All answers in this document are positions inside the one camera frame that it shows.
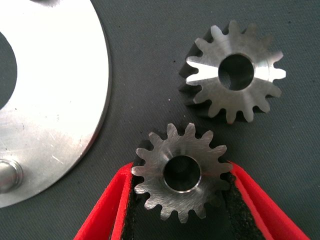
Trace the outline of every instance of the plate hole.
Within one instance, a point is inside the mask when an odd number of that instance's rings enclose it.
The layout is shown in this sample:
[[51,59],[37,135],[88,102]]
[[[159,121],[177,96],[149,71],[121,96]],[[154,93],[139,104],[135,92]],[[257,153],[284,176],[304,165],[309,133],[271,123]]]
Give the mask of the plate hole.
[[166,164],[163,174],[170,188],[176,191],[188,191],[199,182],[200,168],[191,157],[176,156]]
[[243,55],[234,54],[222,61],[218,69],[219,80],[230,90],[245,89],[254,78],[254,67],[250,60]]
[[13,49],[0,32],[0,109],[11,98],[17,83],[17,62]]

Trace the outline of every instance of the dark gray background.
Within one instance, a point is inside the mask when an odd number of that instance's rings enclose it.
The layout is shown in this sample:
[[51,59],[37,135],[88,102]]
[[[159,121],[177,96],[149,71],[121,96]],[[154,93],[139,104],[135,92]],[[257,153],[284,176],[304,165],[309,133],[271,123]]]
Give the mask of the dark gray background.
[[[0,239],[73,238],[116,171],[135,158],[140,141],[154,128],[164,132],[168,123],[183,120],[213,130],[215,144],[228,147],[226,158],[247,170],[308,236],[319,239],[320,2],[92,3],[105,26],[113,74],[101,132],[82,161],[59,182],[29,200],[0,209]],[[277,67],[287,71],[287,78],[275,82],[282,96],[268,99],[270,113],[256,113],[252,123],[227,125],[197,117],[182,104],[177,89],[183,82],[178,72],[193,41],[211,25],[224,28],[233,19],[243,29],[257,23],[260,36],[274,35],[270,49],[283,51]],[[138,229],[137,239],[143,235],[150,239],[147,233],[153,227]],[[189,234],[204,238],[205,227]],[[166,231],[176,238],[183,228]],[[155,239],[168,237],[153,233]]]

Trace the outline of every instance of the gear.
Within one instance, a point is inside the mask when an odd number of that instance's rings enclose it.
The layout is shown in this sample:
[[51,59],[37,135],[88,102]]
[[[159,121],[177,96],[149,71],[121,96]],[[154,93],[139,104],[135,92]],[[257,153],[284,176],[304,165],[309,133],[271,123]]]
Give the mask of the gear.
[[[220,201],[215,192],[228,190],[230,187],[220,176],[229,172],[232,165],[218,161],[227,147],[220,145],[214,149],[210,148],[209,144],[214,135],[210,130],[201,138],[196,138],[195,134],[196,128],[193,123],[187,125],[184,135],[179,135],[177,128],[170,123],[167,126],[167,139],[163,140],[151,132],[149,140],[153,150],[136,150],[136,154],[145,161],[145,165],[134,166],[131,169],[133,175],[144,178],[144,182],[135,186],[134,191],[137,194],[150,194],[150,198],[144,204],[146,209],[150,210],[156,205],[162,206],[162,220],[168,219],[172,211],[177,211],[180,222],[186,223],[190,210],[194,210],[197,216],[203,219],[206,217],[204,204],[218,206]],[[191,159],[199,169],[195,183],[188,188],[173,188],[166,177],[167,166],[180,156]]]
[[[214,25],[210,28],[208,41],[201,38],[195,40],[195,45],[203,54],[186,58],[188,65],[198,69],[198,73],[186,78],[186,84],[201,86],[192,101],[193,104],[200,104],[210,100],[207,112],[210,118],[225,109],[229,124],[235,121],[238,111],[242,111],[244,118],[251,122],[254,119],[253,107],[258,106],[263,112],[269,112],[266,96],[280,97],[281,90],[273,84],[273,80],[285,78],[286,71],[274,68],[274,63],[283,57],[283,53],[268,51],[272,37],[265,36],[258,40],[256,31],[257,26],[252,23],[245,32],[241,32],[237,22],[232,20],[227,34]],[[223,70],[229,73],[230,87],[225,87],[220,78]]]

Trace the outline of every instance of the red clamp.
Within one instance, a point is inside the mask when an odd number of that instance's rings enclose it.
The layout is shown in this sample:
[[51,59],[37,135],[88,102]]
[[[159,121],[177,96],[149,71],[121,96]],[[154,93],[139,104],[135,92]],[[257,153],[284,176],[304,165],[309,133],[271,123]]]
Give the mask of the red clamp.
[[[309,238],[276,205],[261,187],[237,164],[231,173],[235,186],[251,211],[256,226],[267,240],[308,240]],[[75,236],[75,240],[120,240],[132,191],[129,163],[116,173]]]

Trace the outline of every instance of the spur gear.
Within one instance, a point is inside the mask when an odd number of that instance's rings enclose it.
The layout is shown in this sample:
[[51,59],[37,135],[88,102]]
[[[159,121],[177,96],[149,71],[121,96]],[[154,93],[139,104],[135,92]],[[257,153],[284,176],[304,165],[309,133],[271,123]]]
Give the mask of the spur gear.
[[[274,63],[283,57],[283,53],[268,51],[272,37],[257,39],[256,31],[257,26],[252,23],[241,32],[238,23],[232,20],[227,34],[214,25],[206,40],[195,40],[195,45],[203,54],[186,58],[188,65],[198,69],[198,73],[186,78],[186,84],[201,86],[192,104],[210,100],[207,112],[210,118],[225,109],[229,124],[235,121],[238,111],[242,111],[244,118],[251,122],[254,119],[253,107],[258,106],[267,113],[270,106],[266,96],[280,97],[281,90],[273,84],[273,80],[285,78],[286,71],[274,68]],[[226,71],[230,76],[230,87],[222,83],[221,71]]]
[[[177,128],[170,123],[167,125],[167,139],[163,140],[151,132],[149,140],[153,150],[136,150],[136,154],[145,161],[145,165],[134,166],[131,169],[133,175],[144,178],[144,182],[135,186],[134,191],[137,194],[150,194],[150,198],[144,204],[146,209],[150,210],[156,205],[162,206],[162,220],[168,219],[172,211],[177,211],[180,222],[186,223],[190,210],[194,210],[197,216],[203,219],[206,217],[204,204],[219,206],[219,197],[215,192],[228,190],[230,187],[220,176],[229,172],[232,165],[218,161],[227,147],[220,145],[214,149],[210,148],[209,144],[214,135],[210,130],[201,138],[196,138],[195,134],[196,128],[193,123],[187,125],[184,135],[179,135]],[[199,169],[199,175],[193,181],[193,185],[187,188],[173,187],[166,176],[168,165],[180,156],[190,159]],[[181,175],[178,175],[173,177],[181,180]]]

